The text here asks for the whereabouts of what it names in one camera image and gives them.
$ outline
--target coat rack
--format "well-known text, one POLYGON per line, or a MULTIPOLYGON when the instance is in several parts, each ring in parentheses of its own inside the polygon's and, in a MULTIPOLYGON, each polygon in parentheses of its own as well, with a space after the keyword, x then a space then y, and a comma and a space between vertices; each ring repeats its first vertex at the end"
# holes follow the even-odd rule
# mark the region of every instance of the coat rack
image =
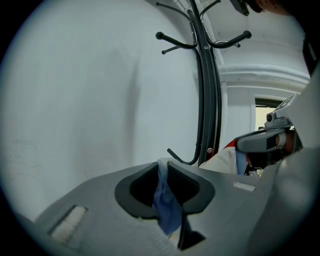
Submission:
POLYGON ((193 50, 195 54, 199 77, 199 107, 194 157, 191 161, 186 162, 178 157, 170 148, 168 148, 167 151, 174 159, 177 159, 183 164, 193 165, 198 161, 198 166, 200 166, 218 152, 221 134, 222 95, 214 48, 223 49, 231 46, 239 48, 239 42, 244 39, 249 39, 251 33, 249 31, 244 31, 243 34, 229 41, 220 40, 212 42, 210 35, 202 22, 202 17, 210 8, 220 3, 221 0, 214 1, 203 9, 201 13, 198 11, 195 0, 189 1, 192 10, 189 9, 187 14, 166 4, 157 2, 156 5, 175 11, 183 15, 189 21, 193 44, 182 43, 162 32, 156 33, 155 37, 158 40, 165 40, 174 45, 167 50, 163 50, 161 52, 163 55, 179 48, 193 50))

